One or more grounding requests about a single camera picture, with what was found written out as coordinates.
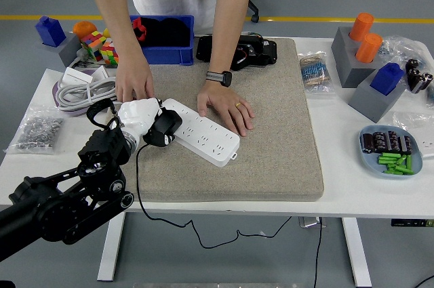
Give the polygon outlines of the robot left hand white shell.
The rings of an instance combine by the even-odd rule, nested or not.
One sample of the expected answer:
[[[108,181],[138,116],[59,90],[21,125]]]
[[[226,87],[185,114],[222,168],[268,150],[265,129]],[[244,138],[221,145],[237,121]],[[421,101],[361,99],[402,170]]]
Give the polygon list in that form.
[[[141,139],[152,146],[168,146],[182,125],[179,114],[163,107],[162,101],[157,98],[125,102],[118,116],[122,133],[132,152],[138,149]]]

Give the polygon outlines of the person's left hand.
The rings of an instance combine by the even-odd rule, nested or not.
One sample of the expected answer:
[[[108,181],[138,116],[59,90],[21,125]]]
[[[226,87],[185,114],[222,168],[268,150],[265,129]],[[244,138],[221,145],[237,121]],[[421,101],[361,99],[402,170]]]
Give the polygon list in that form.
[[[207,80],[197,95],[198,114],[205,117],[209,106],[219,114],[223,123],[232,132],[244,137],[247,136],[248,130],[253,130],[253,108],[231,88]]]

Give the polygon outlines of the person's right hand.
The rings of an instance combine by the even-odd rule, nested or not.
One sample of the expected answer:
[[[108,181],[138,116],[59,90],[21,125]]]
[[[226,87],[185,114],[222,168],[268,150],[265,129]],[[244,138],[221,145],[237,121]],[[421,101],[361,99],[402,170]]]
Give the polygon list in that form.
[[[137,53],[120,57],[115,85],[115,93],[120,102],[155,96],[153,75],[140,50]]]

